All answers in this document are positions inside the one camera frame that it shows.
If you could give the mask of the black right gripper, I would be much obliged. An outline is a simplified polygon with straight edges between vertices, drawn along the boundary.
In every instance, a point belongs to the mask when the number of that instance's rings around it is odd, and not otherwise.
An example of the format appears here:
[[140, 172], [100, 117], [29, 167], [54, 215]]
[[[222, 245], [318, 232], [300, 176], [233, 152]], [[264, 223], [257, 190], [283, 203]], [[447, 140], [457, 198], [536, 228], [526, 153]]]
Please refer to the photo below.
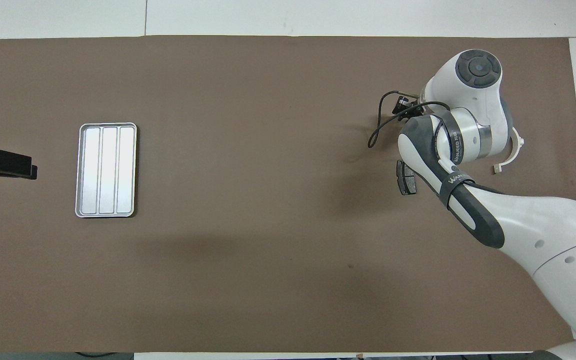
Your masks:
[[411, 119], [413, 117], [422, 116], [424, 114], [423, 105], [419, 105], [418, 99], [411, 99], [408, 96], [399, 96], [395, 107], [393, 108], [393, 116]]

